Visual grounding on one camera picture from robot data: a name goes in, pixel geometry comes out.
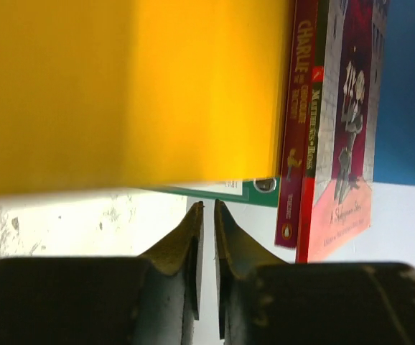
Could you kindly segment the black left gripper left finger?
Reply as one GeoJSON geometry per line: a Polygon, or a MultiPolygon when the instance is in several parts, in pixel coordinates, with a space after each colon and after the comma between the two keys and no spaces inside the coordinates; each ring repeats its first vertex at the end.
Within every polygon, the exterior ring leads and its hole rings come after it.
{"type": "Polygon", "coordinates": [[[0,259],[0,344],[191,344],[202,202],[135,257],[0,259]]]}

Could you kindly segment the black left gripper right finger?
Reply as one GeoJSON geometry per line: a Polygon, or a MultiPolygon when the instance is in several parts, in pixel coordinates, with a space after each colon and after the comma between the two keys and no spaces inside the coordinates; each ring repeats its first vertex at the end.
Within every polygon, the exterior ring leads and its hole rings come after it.
{"type": "Polygon", "coordinates": [[[289,264],[245,232],[222,201],[214,222],[226,344],[415,344],[415,267],[289,264]]]}

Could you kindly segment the orange Roald Dahl book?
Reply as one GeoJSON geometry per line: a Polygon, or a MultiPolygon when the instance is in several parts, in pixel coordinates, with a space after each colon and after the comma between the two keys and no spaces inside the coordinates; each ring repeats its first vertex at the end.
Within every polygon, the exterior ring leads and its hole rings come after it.
{"type": "Polygon", "coordinates": [[[318,1],[297,1],[286,97],[275,245],[297,246],[318,1]]]}

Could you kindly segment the pink castle cover book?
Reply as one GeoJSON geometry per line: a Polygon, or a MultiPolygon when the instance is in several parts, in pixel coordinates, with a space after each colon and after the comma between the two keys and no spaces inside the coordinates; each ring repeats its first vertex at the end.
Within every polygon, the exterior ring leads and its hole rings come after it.
{"type": "Polygon", "coordinates": [[[371,223],[388,1],[329,1],[309,261],[371,223]]]}

